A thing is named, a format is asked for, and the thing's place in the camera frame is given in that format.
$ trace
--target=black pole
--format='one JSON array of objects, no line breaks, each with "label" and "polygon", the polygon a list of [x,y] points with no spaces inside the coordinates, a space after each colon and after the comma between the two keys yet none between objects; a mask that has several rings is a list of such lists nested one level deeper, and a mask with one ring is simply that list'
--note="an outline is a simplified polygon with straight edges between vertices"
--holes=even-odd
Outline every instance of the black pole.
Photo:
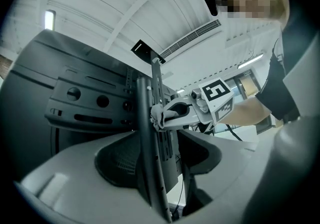
[{"label": "black pole", "polygon": [[151,81],[136,80],[137,124],[140,133],[142,171],[151,207],[171,222],[166,187],[161,168],[156,131],[150,122],[152,106]]}]

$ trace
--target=fluorescent light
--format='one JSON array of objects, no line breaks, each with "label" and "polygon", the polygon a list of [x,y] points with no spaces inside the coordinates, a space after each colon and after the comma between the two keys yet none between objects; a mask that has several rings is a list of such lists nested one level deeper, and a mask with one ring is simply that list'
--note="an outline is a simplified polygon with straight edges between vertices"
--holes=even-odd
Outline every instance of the fluorescent light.
[{"label": "fluorescent light", "polygon": [[54,10],[46,10],[44,16],[44,28],[46,30],[55,30],[55,16]]},{"label": "fluorescent light", "polygon": [[255,57],[253,59],[250,59],[250,60],[246,61],[245,63],[242,63],[241,65],[238,66],[238,70],[243,68],[243,67],[245,67],[245,66],[247,66],[247,65],[249,65],[249,64],[251,64],[251,63],[253,63],[253,62],[255,62],[255,61],[257,61],[257,60],[259,60],[259,59],[261,59],[262,56],[263,56],[263,54]]}]

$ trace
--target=round hole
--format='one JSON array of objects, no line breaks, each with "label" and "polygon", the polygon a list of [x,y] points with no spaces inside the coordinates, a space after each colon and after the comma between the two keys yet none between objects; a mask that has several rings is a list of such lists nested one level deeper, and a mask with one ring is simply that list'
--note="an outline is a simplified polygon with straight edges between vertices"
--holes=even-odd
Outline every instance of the round hole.
[{"label": "round hole", "polygon": [[108,97],[101,95],[96,99],[96,103],[100,108],[105,108],[109,105],[109,99]]},{"label": "round hole", "polygon": [[125,101],[122,105],[123,109],[127,112],[132,111],[132,109],[134,108],[132,103],[130,101]]},{"label": "round hole", "polygon": [[68,90],[68,92],[66,93],[66,96],[70,101],[75,102],[75,101],[79,100],[79,98],[81,96],[81,92],[78,88],[73,87]]}]

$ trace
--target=cable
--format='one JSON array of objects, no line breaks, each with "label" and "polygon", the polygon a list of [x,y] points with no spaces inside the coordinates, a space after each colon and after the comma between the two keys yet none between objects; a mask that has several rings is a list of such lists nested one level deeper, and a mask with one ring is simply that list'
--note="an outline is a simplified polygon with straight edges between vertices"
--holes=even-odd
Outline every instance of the cable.
[{"label": "cable", "polygon": [[226,127],[228,127],[228,130],[230,131],[230,133],[232,133],[232,135],[236,137],[238,141],[241,141],[241,142],[243,141],[242,139],[239,138],[238,135],[235,134],[235,132],[231,129],[229,124],[226,124]]},{"label": "cable", "polygon": [[[178,156],[177,154],[176,154],[176,156],[179,158],[179,161],[180,161],[180,164],[181,164],[181,168],[182,168],[182,162],[181,162],[180,156]],[[172,216],[175,215],[176,211],[177,211],[178,208],[179,208],[179,203],[180,203],[180,199],[181,199],[181,195],[182,195],[182,191],[183,191],[183,190],[184,190],[184,181],[182,181],[182,188],[181,188],[181,193],[180,193],[179,201],[178,201],[178,203],[177,203],[177,205],[176,205],[176,208],[174,209],[174,211],[173,211],[173,213],[172,213]]]}]

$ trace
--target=ventilation grille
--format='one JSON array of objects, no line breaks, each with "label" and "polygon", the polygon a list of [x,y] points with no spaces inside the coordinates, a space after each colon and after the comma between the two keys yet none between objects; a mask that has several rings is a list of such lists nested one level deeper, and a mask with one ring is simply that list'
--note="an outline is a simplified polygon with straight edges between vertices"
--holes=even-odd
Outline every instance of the ventilation grille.
[{"label": "ventilation grille", "polygon": [[181,48],[184,45],[190,43],[192,40],[202,36],[203,34],[209,32],[211,30],[214,30],[215,28],[220,27],[220,26],[221,26],[220,21],[218,19],[216,19],[216,20],[208,23],[207,25],[204,25],[204,26],[196,29],[192,33],[190,33],[187,36],[185,36],[182,39],[180,39],[175,44],[171,45],[168,49],[166,49],[163,53],[161,53],[161,57],[165,59],[170,54],[173,54],[179,48]]}]

